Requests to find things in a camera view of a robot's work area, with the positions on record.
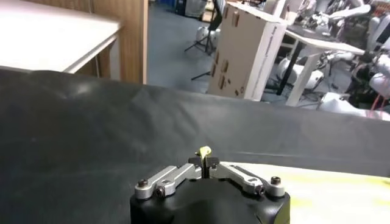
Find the small yellow object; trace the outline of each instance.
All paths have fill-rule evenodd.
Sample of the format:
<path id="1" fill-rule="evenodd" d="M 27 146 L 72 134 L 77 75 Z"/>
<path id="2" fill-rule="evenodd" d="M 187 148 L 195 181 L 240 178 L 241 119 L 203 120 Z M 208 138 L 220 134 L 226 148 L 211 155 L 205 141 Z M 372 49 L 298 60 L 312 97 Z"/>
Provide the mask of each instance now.
<path id="1" fill-rule="evenodd" d="M 199 156 L 201 160 L 203 160 L 209 154 L 211 154 L 211 148 L 209 146 L 203 146 L 199 149 Z"/>

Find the tripod stand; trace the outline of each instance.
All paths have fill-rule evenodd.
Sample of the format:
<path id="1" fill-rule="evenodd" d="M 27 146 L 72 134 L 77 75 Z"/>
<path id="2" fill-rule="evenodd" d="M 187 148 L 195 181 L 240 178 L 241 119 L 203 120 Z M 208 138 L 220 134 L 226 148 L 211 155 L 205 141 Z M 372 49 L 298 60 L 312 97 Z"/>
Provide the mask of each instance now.
<path id="1" fill-rule="evenodd" d="M 207 34 L 207 36 L 203 37 L 199 41 L 196 41 L 193 45 L 191 45 L 190 47 L 185 49 L 184 50 L 185 52 L 188 51 L 189 49 L 191 49 L 192 47 L 196 47 L 196 48 L 199 49 L 198 45 L 204 46 L 204 44 L 202 44 L 202 41 L 207 39 L 206 46 L 205 46 L 205 52 L 209 56 L 213 53 L 214 46 L 213 46 L 213 43 L 210 40 L 210 34 L 211 34 L 211 31 L 215 31 L 219 27 L 219 25 L 222 23 L 222 13 L 221 13 L 220 5 L 224 5 L 224 3 L 225 3 L 224 0 L 222 0 L 221 3 L 222 4 L 218 4 L 217 0 L 213 0 L 214 8 L 213 8 L 213 13 L 211 15 L 211 22 L 210 22 L 210 25 L 208 27 L 208 34 Z M 208 52 L 209 44 L 211 46 L 211 52 Z M 205 72 L 203 74 L 200 74 L 198 76 L 195 76 L 195 77 L 191 78 L 191 81 L 196 80 L 196 79 L 198 79 L 200 77 L 203 77 L 205 75 L 210 75 L 210 71 Z"/>
<path id="2" fill-rule="evenodd" d="M 214 12 L 215 12 L 215 9 L 216 9 L 216 6 L 215 6 L 215 5 L 216 5 L 216 0 L 213 0 L 213 3 L 214 3 L 214 8 L 213 8 L 213 13 L 211 14 L 211 20 L 213 20 L 213 18 L 214 18 Z M 213 46 L 213 43 L 212 43 L 211 40 L 210 40 L 210 34 L 211 34 L 211 31 L 215 31 L 215 30 L 217 29 L 217 27 L 215 27 L 215 29 L 212 30 L 212 28 L 214 28 L 214 27 L 211 26 L 211 23 L 212 23 L 212 22 L 210 22 L 210 25 L 209 25 L 209 27 L 207 28 L 207 29 L 208 29 L 207 36 L 206 36 L 206 37 L 203 37 L 203 38 L 200 39 L 199 41 L 195 41 L 195 43 L 192 44 L 190 47 L 186 48 L 186 49 L 184 50 L 184 52 L 190 50 L 190 49 L 193 48 L 193 47 L 196 47 L 197 49 L 199 49 L 199 50 L 202 51 L 203 49 L 201 49 L 201 48 L 199 47 L 199 45 L 200 45 L 200 46 L 205 46 L 204 51 L 205 51 L 205 53 L 206 53 L 207 55 L 210 56 L 210 55 L 213 53 L 214 46 Z M 210 44 L 210 46 L 211 46 L 211 51 L 210 51 L 210 52 L 208 52 L 209 44 Z"/>

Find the wooden panel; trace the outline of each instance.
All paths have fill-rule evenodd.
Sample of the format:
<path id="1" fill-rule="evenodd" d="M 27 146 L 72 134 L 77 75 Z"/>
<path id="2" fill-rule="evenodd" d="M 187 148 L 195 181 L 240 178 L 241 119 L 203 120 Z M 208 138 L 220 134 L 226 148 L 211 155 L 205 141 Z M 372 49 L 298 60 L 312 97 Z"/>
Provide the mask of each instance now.
<path id="1" fill-rule="evenodd" d="M 121 80 L 143 83 L 144 77 L 144 13 L 147 13 L 145 0 L 99 0 L 94 2 L 94 11 L 98 15 L 113 16 L 122 21 L 119 33 L 121 59 Z"/>
<path id="2" fill-rule="evenodd" d="M 89 0 L 26 0 L 40 4 L 88 12 Z M 135 83 L 146 82 L 147 63 L 147 1 L 146 0 L 95 0 L 94 12 L 119 18 L 123 28 L 119 33 L 121 80 Z M 100 53 L 101 73 L 109 77 L 109 52 Z"/>
<path id="3" fill-rule="evenodd" d="M 89 61 L 87 64 L 85 64 L 83 67 L 81 67 L 76 74 L 80 75 L 93 75 L 93 66 L 94 63 L 92 61 Z"/>

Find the white cardboard box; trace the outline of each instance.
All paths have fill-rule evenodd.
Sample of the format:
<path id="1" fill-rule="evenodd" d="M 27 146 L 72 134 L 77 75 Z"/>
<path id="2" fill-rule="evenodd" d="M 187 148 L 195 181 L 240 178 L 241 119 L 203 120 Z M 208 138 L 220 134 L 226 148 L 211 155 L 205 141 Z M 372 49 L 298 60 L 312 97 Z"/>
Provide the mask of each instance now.
<path id="1" fill-rule="evenodd" d="M 286 21 L 233 2 L 227 4 L 222 16 L 208 93 L 260 100 Z"/>

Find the silver metal link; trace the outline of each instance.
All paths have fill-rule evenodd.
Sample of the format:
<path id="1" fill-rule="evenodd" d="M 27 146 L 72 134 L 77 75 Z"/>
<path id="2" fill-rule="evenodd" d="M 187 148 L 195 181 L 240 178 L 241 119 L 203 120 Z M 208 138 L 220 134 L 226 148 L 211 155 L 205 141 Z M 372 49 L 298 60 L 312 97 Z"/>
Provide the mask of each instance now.
<path id="1" fill-rule="evenodd" d="M 168 166 L 167 168 L 160 171 L 158 174 L 147 179 L 147 185 L 140 187 L 139 185 L 135 186 L 135 197 L 137 199 L 148 199 L 153 195 L 155 185 L 158 181 L 177 170 L 176 166 Z"/>
<path id="2" fill-rule="evenodd" d="M 199 179 L 202 177 L 202 168 L 196 168 L 194 164 L 186 163 L 179 169 L 170 173 L 164 179 L 161 179 L 156 187 L 163 187 L 163 197 L 172 195 L 176 191 L 176 187 L 185 179 Z"/>
<path id="3" fill-rule="evenodd" d="M 219 164 L 215 169 L 210 168 L 210 176 L 213 178 L 229 178 L 239 184 L 243 191 L 250 194 L 257 194 L 256 187 L 263 185 L 259 178 L 247 175 L 233 166 L 225 164 Z"/>

